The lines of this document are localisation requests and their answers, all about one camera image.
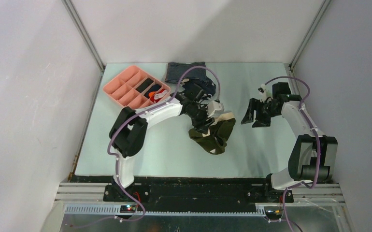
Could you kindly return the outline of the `olive green underwear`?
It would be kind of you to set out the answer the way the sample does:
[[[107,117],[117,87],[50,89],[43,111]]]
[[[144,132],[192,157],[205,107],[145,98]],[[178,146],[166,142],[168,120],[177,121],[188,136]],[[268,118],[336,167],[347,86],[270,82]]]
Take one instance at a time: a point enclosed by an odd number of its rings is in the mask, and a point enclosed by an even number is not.
[[[206,152],[212,155],[220,155],[225,152],[227,141],[229,140],[236,118],[233,112],[227,112],[215,118],[208,132],[201,133],[195,129],[188,131],[189,138],[196,142]]]

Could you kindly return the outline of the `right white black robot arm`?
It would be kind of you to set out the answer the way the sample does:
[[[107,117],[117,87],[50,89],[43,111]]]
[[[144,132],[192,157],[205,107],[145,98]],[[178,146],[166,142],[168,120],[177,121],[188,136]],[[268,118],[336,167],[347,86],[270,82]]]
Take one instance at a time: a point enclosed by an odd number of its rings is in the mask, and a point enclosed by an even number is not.
[[[306,110],[304,99],[293,94],[288,83],[275,83],[271,91],[262,84],[258,91],[260,99],[249,100],[241,124],[265,128],[271,126],[272,118],[281,116],[296,137],[287,167],[270,175],[271,183],[262,189],[263,198],[274,202],[281,197],[281,190],[295,185],[311,188],[318,182],[330,181],[337,155],[337,139],[327,136],[317,127]]]

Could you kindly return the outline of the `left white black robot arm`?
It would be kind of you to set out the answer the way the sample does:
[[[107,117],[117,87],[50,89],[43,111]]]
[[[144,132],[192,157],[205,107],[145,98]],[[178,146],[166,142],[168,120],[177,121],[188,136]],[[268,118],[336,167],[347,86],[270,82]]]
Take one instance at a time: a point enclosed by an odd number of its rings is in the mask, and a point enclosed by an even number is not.
[[[191,89],[174,92],[148,107],[137,110],[124,107],[109,132],[107,147],[107,153],[115,156],[114,182],[118,185],[115,195],[122,201],[132,199],[134,156],[141,151],[149,128],[169,118],[186,115],[194,129],[207,133],[215,120],[216,107],[221,105],[218,99],[204,100],[203,90],[193,84]]]

